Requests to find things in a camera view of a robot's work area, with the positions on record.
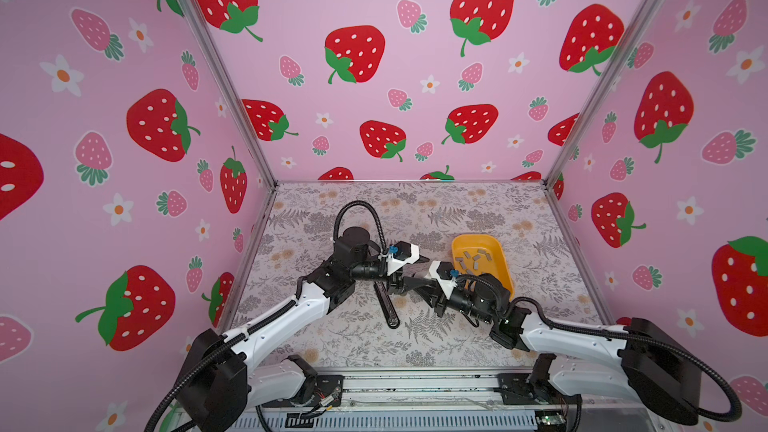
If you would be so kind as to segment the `black long stapler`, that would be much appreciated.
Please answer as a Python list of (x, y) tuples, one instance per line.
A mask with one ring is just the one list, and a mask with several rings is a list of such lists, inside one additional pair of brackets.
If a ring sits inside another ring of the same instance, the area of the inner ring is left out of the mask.
[(401, 325), (401, 321), (396, 308), (390, 299), (386, 285), (382, 282), (375, 282), (373, 284), (373, 289), (379, 301), (386, 325), (390, 329), (398, 329)]

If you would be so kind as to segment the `yellow plastic tray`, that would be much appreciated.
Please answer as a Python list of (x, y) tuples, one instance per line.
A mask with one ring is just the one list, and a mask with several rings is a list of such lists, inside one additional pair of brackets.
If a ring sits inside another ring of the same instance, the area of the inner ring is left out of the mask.
[(462, 274), (490, 274), (515, 295), (514, 281), (500, 242), (487, 234), (462, 234), (451, 244), (454, 267)]

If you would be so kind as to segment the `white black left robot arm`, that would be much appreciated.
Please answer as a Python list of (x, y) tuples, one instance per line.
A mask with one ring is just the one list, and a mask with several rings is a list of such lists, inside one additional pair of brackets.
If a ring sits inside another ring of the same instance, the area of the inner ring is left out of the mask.
[(225, 431), (251, 407), (311, 395), (316, 374), (302, 359), (288, 359), (275, 367), (263, 366), (263, 360), (296, 332), (340, 306), (354, 293), (357, 282), (380, 282), (386, 289), (400, 291), (403, 268), (428, 260), (415, 244), (390, 245), (384, 237), (373, 242), (360, 227), (342, 230), (344, 215), (354, 207), (368, 210), (376, 230), (383, 230), (371, 204), (363, 200), (345, 204), (334, 221), (331, 256), (298, 279), (293, 295), (240, 327), (222, 334), (208, 329), (195, 338), (178, 378), (152, 412), (146, 430), (155, 430), (173, 403), (189, 417), (180, 430)]

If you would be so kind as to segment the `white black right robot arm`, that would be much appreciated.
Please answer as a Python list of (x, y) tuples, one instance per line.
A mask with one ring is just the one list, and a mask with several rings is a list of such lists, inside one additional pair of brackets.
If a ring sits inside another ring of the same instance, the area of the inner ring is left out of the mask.
[(628, 328), (556, 321), (538, 301), (513, 298), (490, 274), (395, 274), (388, 290), (413, 291), (437, 314), (452, 309), (485, 322), (490, 338), (507, 349), (572, 357), (605, 371), (599, 379), (551, 372), (549, 384), (563, 395), (624, 395), (680, 425), (702, 419), (735, 422), (742, 416), (742, 403), (726, 379), (644, 319), (633, 320)]

